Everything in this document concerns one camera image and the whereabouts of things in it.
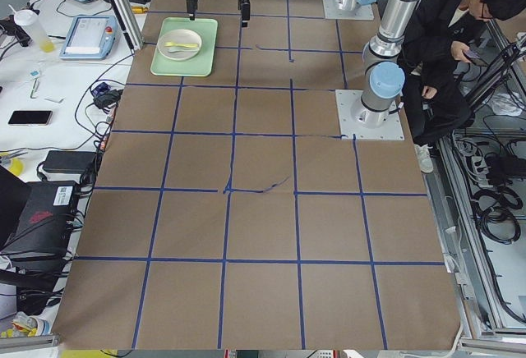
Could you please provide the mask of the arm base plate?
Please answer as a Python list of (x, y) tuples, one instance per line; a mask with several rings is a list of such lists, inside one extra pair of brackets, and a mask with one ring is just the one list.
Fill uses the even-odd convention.
[(404, 140), (396, 101), (383, 112), (372, 112), (362, 105), (362, 91), (337, 89), (335, 101), (339, 119), (339, 131), (343, 140)]
[(358, 0), (322, 0), (325, 19), (372, 21), (374, 13), (369, 5), (361, 5)]

